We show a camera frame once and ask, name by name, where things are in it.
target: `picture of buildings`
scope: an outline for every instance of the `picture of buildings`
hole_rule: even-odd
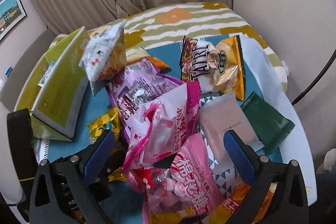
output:
[[[20,0],[0,0],[0,41],[25,16]]]

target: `screw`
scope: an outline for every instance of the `screw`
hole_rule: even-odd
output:
[[[299,165],[299,163],[296,160],[291,160],[291,164],[293,166],[298,166]]]
[[[268,162],[268,157],[266,157],[266,156],[261,156],[261,157],[260,157],[260,160],[261,160],[262,162]]]
[[[78,162],[79,160],[79,157],[77,155],[73,155],[71,158],[70,158],[70,161],[71,162]]]
[[[40,165],[45,166],[48,163],[46,159],[40,161]]]

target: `pink rectangular package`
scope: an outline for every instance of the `pink rectangular package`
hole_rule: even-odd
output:
[[[130,118],[144,103],[150,102],[160,95],[182,85],[182,82],[160,70],[146,58],[140,62],[125,67],[106,86],[112,106],[118,106],[123,123],[123,133],[129,143],[131,137]]]
[[[223,202],[200,133],[186,140],[170,169],[139,170],[137,175],[146,183],[145,223],[151,217],[161,219],[162,214],[179,214],[181,218],[206,214]]]
[[[187,82],[142,104],[127,120],[131,138],[123,170],[150,167],[177,153],[194,134],[199,98],[199,83]]]

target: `bedding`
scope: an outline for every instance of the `bedding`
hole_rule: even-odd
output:
[[[122,19],[88,31],[90,36],[103,32]],[[179,42],[183,36],[201,38],[232,33],[243,33],[259,42],[270,60],[284,92],[287,91],[287,75],[283,65],[267,46],[264,39],[242,17],[221,2],[174,4],[126,18],[125,47],[143,47],[146,50]]]

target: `black cable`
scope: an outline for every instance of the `black cable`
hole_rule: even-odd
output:
[[[327,62],[327,64],[318,74],[318,76],[314,79],[313,82],[311,82],[311,84],[305,89],[304,92],[302,92],[298,97],[295,98],[295,100],[292,102],[292,105],[295,105],[296,103],[298,103],[317,84],[317,82],[320,81],[322,76],[327,72],[327,70],[330,68],[330,66],[335,61],[335,59],[336,59],[336,49],[334,53],[332,54],[331,58],[329,59],[329,61]]]

